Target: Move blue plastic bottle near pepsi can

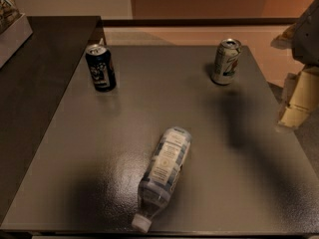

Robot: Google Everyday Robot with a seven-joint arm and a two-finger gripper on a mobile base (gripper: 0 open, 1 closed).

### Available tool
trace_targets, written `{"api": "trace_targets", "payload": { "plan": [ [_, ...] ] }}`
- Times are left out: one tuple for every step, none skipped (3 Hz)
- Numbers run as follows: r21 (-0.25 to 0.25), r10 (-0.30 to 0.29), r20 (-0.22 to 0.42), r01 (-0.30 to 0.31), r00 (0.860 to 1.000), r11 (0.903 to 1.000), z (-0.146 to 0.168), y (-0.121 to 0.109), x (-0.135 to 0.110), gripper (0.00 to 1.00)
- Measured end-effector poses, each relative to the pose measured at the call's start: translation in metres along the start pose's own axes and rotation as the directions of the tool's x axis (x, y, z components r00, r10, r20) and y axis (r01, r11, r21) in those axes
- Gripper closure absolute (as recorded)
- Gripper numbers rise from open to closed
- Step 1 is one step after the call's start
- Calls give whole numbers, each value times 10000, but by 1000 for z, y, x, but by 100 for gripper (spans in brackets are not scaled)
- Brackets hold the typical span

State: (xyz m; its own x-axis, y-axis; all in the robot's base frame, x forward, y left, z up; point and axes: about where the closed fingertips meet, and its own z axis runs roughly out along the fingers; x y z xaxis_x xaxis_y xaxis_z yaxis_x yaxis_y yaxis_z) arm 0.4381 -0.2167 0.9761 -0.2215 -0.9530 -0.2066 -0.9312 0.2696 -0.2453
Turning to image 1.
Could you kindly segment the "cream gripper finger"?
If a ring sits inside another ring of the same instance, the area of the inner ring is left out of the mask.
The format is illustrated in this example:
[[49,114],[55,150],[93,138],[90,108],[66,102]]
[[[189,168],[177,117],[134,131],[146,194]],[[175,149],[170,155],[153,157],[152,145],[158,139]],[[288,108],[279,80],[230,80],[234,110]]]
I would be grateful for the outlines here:
[[290,132],[299,128],[319,106],[319,67],[306,65],[285,79],[275,129]]

